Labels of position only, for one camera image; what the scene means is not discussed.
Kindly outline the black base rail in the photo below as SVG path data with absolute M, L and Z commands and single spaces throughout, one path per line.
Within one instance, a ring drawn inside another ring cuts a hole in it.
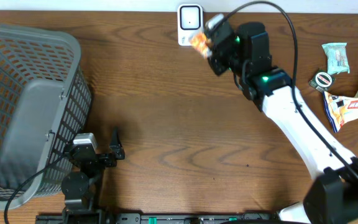
M 244 213 L 229 215 L 141 215 L 139 213 L 94 213 L 82 215 L 37 215 L 36 224 L 53 223 L 106 223 L 106 224 L 184 224 L 184 223 L 225 223 L 245 221 L 247 223 L 274 222 L 278 218 L 269 213 Z

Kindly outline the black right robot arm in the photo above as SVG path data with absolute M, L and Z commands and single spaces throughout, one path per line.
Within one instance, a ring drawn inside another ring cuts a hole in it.
M 208 21 L 204 30 L 216 75 L 230 69 L 244 96 L 285 134 L 313 180 L 304 200 L 280 210 L 282 222 L 349 223 L 358 219 L 358 158 L 338 143 L 303 101 L 290 76 L 272 65 L 269 36 L 260 22 L 233 29 L 228 22 Z

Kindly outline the green white small box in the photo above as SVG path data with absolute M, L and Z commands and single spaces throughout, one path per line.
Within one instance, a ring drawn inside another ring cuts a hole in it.
M 318 70 L 309 81 L 309 86 L 323 93 L 328 91 L 334 84 L 335 78 L 328 73 Z

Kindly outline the orange small box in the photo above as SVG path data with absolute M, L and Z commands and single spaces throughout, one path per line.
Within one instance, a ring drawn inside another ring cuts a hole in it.
M 204 32 L 199 32 L 193 34 L 189 38 L 190 45 L 198 51 L 203 58 L 209 58 L 212 56 L 213 52 L 211 47 L 213 46 L 213 42 L 209 39 Z

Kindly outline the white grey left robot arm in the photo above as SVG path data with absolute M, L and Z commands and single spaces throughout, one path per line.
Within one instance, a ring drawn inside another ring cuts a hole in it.
M 98 203 L 105 169 L 116 167 L 117 161 L 126 157 L 118 129 L 112 131 L 108 153 L 97 153 L 97 146 L 92 133 L 77 134 L 65 146 L 63 155 L 78 170 L 71 171 L 62 180 L 61 190 L 65 196 L 63 224 L 114 223 L 114 217 Z

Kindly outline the yellow orange snack bag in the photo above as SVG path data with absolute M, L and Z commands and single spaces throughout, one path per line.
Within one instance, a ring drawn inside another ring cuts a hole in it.
M 337 133 L 346 123 L 358 119 L 358 91 L 354 97 L 323 93 L 324 110 Z

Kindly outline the dark grey plastic basket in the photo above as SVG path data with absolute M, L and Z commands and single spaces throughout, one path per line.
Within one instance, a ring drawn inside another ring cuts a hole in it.
M 71 171 L 60 155 L 92 98 L 80 60 L 69 34 L 0 24 L 0 210 L 59 193 Z

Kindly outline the mint green wet wipes pack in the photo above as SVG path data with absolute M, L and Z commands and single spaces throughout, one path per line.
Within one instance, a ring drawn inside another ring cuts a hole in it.
M 327 43 L 322 48 L 327 56 L 327 73 L 334 75 L 342 72 L 350 73 L 350 66 L 346 55 L 346 43 Z

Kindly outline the white barcode scanner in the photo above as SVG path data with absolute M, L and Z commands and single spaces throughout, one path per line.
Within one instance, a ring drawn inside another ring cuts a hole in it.
M 181 4 L 177 8 L 178 44 L 190 46 L 191 37 L 203 31 L 203 8 L 199 4 Z

